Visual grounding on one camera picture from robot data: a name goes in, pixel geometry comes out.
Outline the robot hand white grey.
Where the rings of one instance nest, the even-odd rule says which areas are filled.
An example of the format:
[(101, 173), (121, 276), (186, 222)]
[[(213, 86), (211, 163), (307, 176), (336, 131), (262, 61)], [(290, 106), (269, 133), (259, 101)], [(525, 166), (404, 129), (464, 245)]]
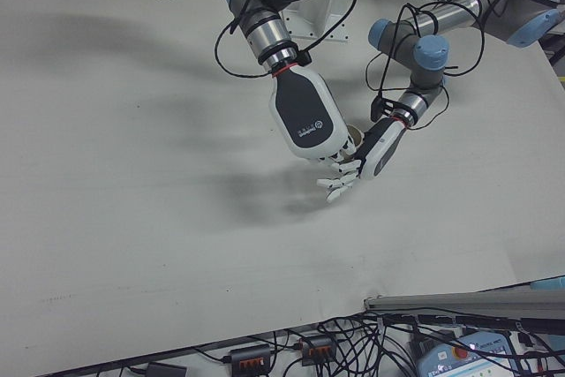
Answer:
[(275, 72), (269, 108), (290, 151), (306, 160), (340, 162), (354, 139), (325, 80), (296, 63)]
[(327, 190), (326, 201), (332, 203), (359, 180), (376, 178), (384, 169), (406, 132), (404, 121), (385, 117), (364, 133), (362, 143), (349, 158), (332, 162), (336, 178), (320, 178), (317, 186)]

